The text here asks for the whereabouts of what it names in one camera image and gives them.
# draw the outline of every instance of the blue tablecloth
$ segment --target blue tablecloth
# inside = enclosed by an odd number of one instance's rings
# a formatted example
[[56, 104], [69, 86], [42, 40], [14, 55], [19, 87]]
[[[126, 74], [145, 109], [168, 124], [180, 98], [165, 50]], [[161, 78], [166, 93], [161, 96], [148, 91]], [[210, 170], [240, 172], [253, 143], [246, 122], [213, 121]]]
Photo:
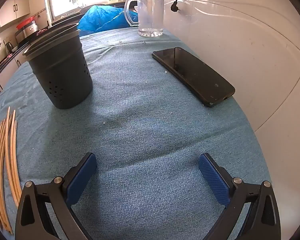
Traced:
[[[136, 28], [127, 28], [81, 41], [93, 80], [84, 102], [68, 110], [55, 108], [28, 63], [0, 95], [0, 121], [8, 106], [17, 110], [22, 188], [28, 180], [40, 184], [65, 175], [93, 152], [96, 172], [73, 206], [93, 239], [197, 240], [224, 208], [198, 169], [200, 154], [210, 153], [245, 182], [270, 179], [236, 101], [231, 97], [213, 108], [203, 106], [151, 57], [152, 51], [177, 46], [191, 51], [176, 37], [165, 32], [144, 38]], [[6, 172], [4, 186], [14, 228], [17, 208]]]

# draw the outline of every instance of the black plastic cup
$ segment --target black plastic cup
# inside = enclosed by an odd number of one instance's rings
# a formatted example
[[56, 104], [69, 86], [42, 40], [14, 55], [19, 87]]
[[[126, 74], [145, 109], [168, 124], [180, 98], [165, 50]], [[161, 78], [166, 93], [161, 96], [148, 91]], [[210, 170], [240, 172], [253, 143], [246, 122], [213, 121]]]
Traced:
[[50, 101], [60, 109], [76, 106], [92, 91], [77, 25], [47, 33], [23, 53]]

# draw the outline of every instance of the glass mug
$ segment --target glass mug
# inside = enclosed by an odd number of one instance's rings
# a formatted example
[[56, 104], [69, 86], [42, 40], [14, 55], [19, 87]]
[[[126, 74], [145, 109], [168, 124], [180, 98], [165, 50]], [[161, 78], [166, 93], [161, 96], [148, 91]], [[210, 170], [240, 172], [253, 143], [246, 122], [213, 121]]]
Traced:
[[[133, 22], [129, 7], [132, 1], [138, 2], [138, 22]], [[158, 37], [163, 34], [163, 5], [164, 0], [126, 0], [124, 17], [130, 26], [139, 26], [139, 35]]]

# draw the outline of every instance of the mug handle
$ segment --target mug handle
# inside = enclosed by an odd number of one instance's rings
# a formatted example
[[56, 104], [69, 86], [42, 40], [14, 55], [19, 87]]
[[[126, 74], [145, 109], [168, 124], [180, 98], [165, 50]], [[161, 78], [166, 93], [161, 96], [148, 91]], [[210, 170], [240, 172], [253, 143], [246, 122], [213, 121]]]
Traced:
[[131, 27], [133, 27], [133, 26], [138, 26], [138, 25], [139, 25], [139, 22], [134, 22], [134, 21], [132, 21], [131, 16], [130, 16], [130, 13], [129, 13], [129, 7], [130, 7], [130, 3], [131, 3], [132, 1], [136, 1], [136, 0], [126, 0], [126, 3], [124, 4], [124, 10], [123, 10], [123, 12], [124, 12], [124, 17], [125, 17], [125, 19], [127, 20], [127, 22], [129, 23], [129, 25], [130, 25]]

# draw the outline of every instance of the smartphone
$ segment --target smartphone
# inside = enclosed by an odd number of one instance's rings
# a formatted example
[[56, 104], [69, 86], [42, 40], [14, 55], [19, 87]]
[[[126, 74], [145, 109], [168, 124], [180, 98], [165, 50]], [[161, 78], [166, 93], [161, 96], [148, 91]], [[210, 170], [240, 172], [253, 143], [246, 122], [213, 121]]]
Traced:
[[152, 57], [185, 84], [205, 106], [212, 107], [235, 92], [227, 80], [183, 48], [154, 51]]

